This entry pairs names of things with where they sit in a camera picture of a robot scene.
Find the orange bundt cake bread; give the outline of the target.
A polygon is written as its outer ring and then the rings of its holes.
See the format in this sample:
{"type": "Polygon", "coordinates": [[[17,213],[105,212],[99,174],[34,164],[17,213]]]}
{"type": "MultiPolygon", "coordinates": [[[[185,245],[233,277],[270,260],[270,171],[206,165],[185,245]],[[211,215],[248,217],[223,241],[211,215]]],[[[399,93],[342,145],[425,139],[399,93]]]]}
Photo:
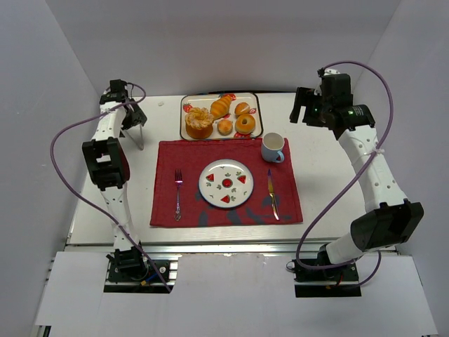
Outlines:
{"type": "Polygon", "coordinates": [[[208,109],[193,107],[185,116],[186,132],[193,139],[206,139],[213,132],[213,121],[208,109]]]}

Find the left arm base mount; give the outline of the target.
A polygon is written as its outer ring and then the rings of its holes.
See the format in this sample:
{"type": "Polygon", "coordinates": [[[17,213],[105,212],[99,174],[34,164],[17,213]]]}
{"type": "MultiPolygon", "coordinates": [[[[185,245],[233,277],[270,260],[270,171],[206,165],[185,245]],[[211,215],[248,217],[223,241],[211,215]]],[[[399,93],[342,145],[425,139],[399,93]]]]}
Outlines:
{"type": "Polygon", "coordinates": [[[116,249],[106,255],[108,266],[105,293],[168,294],[175,282],[175,262],[167,259],[148,260],[138,249],[116,249]]]}

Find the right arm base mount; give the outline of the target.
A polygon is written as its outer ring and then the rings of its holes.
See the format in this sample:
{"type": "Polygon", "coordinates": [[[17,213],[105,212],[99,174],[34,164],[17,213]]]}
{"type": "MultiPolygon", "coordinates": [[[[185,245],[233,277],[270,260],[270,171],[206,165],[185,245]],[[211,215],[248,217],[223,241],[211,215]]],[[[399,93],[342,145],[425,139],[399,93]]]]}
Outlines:
{"type": "Polygon", "coordinates": [[[355,298],[362,295],[355,264],[309,270],[291,260],[286,263],[286,269],[294,274],[296,298],[355,298]]]}

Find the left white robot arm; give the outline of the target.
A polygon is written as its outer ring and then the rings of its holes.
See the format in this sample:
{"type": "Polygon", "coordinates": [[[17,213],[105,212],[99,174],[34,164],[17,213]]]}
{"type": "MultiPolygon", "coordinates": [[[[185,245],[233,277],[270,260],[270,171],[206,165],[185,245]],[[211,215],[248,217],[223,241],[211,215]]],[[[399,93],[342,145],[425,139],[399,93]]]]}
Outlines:
{"type": "Polygon", "coordinates": [[[140,257],[135,247],[140,241],[133,226],[127,197],[130,167],[119,138],[130,128],[142,128],[147,117],[130,97],[134,85],[121,79],[111,80],[100,97],[101,117],[91,140],[82,152],[92,183],[100,190],[112,220],[116,261],[140,257]]]}

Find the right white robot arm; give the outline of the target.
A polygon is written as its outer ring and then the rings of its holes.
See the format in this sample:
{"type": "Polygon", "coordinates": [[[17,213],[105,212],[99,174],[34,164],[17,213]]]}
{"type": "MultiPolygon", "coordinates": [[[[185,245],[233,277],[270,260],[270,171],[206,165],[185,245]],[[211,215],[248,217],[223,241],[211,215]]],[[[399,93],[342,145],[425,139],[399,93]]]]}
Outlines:
{"type": "Polygon", "coordinates": [[[303,270],[324,271],[345,267],[367,252],[406,243],[424,216],[419,202],[411,202],[398,186],[382,149],[375,119],[367,105],[354,104],[351,78],[329,66],[318,70],[320,91],[299,88],[294,113],[305,108],[303,123],[333,132],[349,158],[355,176],[317,215],[311,225],[326,215],[349,189],[361,187],[365,215],[353,220],[349,232],[321,247],[316,262],[296,263],[303,270]]]}

